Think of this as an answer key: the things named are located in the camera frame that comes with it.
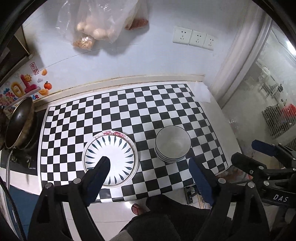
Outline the red slipper foot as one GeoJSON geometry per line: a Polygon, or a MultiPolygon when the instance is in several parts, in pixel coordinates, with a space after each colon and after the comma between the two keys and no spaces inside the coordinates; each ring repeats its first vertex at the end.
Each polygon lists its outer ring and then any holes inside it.
{"type": "Polygon", "coordinates": [[[138,205],[137,203],[134,203],[131,207],[132,213],[136,216],[140,216],[142,214],[147,213],[147,211],[142,208],[140,205],[138,205]]]}

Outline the dark metal wok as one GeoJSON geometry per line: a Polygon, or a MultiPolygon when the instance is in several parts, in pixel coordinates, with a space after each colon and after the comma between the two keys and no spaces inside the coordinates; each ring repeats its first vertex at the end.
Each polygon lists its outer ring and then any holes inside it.
{"type": "Polygon", "coordinates": [[[25,149],[36,133],[38,117],[35,113],[33,99],[24,98],[13,111],[6,129],[4,148],[25,149]]]}

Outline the white paper sheet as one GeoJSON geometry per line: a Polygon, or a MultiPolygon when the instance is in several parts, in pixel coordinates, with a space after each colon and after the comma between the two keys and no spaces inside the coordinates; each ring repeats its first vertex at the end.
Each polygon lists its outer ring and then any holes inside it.
{"type": "Polygon", "coordinates": [[[195,82],[193,94],[194,100],[197,102],[211,102],[211,93],[203,82],[195,82]]]}

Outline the black white checkered mat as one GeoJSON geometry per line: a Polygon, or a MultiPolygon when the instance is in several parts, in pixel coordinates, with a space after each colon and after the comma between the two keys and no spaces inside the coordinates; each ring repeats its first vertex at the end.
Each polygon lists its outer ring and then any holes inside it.
{"type": "Polygon", "coordinates": [[[49,105],[38,147],[38,177],[67,185],[102,156],[111,168],[97,201],[137,200],[190,186],[189,159],[214,174],[229,164],[203,108],[185,83],[97,92],[49,105]],[[191,138],[186,157],[165,163],[154,151],[157,133],[179,126],[191,138]]]}

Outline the plastic bag with eggs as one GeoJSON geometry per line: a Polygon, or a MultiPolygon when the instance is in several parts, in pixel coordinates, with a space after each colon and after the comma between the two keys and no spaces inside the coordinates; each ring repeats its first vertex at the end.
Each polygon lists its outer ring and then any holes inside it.
{"type": "Polygon", "coordinates": [[[56,29],[67,40],[80,35],[114,43],[128,25],[138,1],[65,1],[56,29]]]}

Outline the clear plastic bag with food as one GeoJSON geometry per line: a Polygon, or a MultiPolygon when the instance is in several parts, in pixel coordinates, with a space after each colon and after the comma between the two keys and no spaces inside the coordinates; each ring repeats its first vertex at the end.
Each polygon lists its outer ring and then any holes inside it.
{"type": "Polygon", "coordinates": [[[114,43],[122,30],[139,29],[148,24],[146,1],[81,1],[73,46],[90,50],[96,41],[114,43]]]}

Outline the colourful wall sticker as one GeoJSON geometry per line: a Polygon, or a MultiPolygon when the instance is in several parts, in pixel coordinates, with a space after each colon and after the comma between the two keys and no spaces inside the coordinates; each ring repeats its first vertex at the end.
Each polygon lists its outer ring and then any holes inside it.
{"type": "Polygon", "coordinates": [[[33,101],[48,96],[53,90],[49,71],[31,62],[20,68],[1,87],[1,107],[12,113],[26,97],[33,101]]]}

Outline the triple white wall socket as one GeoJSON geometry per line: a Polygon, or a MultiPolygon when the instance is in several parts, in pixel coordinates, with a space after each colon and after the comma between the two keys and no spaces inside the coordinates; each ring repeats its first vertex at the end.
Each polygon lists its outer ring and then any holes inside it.
{"type": "Polygon", "coordinates": [[[195,46],[210,51],[214,50],[216,38],[212,35],[183,27],[174,27],[173,43],[195,46]]]}

